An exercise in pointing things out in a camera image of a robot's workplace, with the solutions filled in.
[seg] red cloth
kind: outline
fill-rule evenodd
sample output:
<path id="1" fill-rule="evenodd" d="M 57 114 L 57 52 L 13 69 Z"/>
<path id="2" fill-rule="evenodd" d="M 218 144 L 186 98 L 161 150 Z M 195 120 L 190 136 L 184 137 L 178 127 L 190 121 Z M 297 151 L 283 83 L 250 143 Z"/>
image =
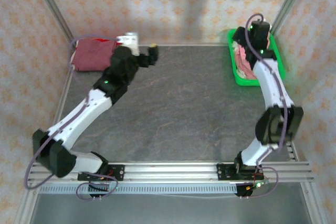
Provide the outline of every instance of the red cloth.
<path id="1" fill-rule="evenodd" d="M 110 58 L 117 43 L 108 39 L 81 39 L 78 41 L 72 64 L 76 71 L 103 71 L 110 66 Z"/>

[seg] marble-patterned surface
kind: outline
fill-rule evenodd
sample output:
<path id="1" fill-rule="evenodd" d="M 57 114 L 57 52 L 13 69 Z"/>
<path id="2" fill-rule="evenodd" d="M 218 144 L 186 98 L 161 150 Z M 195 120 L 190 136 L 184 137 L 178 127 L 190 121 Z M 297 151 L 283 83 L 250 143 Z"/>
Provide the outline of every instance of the marble-patterned surface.
<path id="1" fill-rule="evenodd" d="M 88 89 L 101 73 L 75 73 Z M 63 116 L 84 97 L 72 80 Z M 78 138 L 73 150 L 109 161 L 232 161 L 255 136 L 260 87 L 234 80 L 226 47 L 161 47 L 128 92 Z M 286 148 L 268 159 L 285 161 Z"/>

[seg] maroon towel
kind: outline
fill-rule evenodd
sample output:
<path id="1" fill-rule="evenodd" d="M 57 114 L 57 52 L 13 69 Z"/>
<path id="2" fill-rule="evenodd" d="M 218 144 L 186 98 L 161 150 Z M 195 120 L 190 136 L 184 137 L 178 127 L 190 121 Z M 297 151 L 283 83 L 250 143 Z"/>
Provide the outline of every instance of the maroon towel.
<path id="1" fill-rule="evenodd" d="M 110 57 L 116 46 L 114 40 L 81 39 L 71 63 L 76 71 L 103 71 L 110 66 Z"/>

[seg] green tray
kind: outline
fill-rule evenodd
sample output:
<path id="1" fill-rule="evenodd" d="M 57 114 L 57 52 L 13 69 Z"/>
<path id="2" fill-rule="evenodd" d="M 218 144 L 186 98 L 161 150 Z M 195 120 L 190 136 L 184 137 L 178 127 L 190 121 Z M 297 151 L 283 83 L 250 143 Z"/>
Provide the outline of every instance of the green tray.
<path id="1" fill-rule="evenodd" d="M 232 47 L 232 43 L 234 42 L 232 37 L 233 37 L 233 34 L 235 33 L 235 31 L 236 31 L 236 29 L 232 29 L 232 30 L 229 31 L 229 33 L 227 34 L 227 40 L 228 40 L 228 43 L 229 43 L 233 75 L 235 76 L 236 83 L 240 86 L 260 86 L 258 80 L 243 79 L 237 74 L 235 52 L 234 52 L 233 47 Z M 284 65 L 282 64 L 280 53 L 279 53 L 277 44 L 275 43 L 275 40 L 274 40 L 274 37 L 273 37 L 272 34 L 269 36 L 269 42 L 270 42 L 269 43 L 269 49 L 272 49 L 274 51 L 275 55 L 277 56 L 279 73 L 280 73 L 281 78 L 284 79 L 286 77 L 286 71 L 285 71 Z"/>

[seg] orange floral pattern wall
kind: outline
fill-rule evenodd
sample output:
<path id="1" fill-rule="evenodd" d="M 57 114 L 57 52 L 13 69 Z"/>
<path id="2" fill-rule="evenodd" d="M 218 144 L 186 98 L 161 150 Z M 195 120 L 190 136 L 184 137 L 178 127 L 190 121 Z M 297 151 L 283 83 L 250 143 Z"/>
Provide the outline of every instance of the orange floral pattern wall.
<path id="1" fill-rule="evenodd" d="M 75 37 L 138 31 L 141 43 L 219 42 L 251 13 L 273 21 L 284 0 L 55 0 Z"/>
<path id="2" fill-rule="evenodd" d="M 295 139 L 313 163 L 323 204 L 336 223 L 336 0 L 297 0 L 278 34 L 286 86 L 305 115 Z"/>
<path id="3" fill-rule="evenodd" d="M 32 134 L 52 123 L 67 41 L 44 0 L 0 0 L 0 222 L 13 223 Z"/>

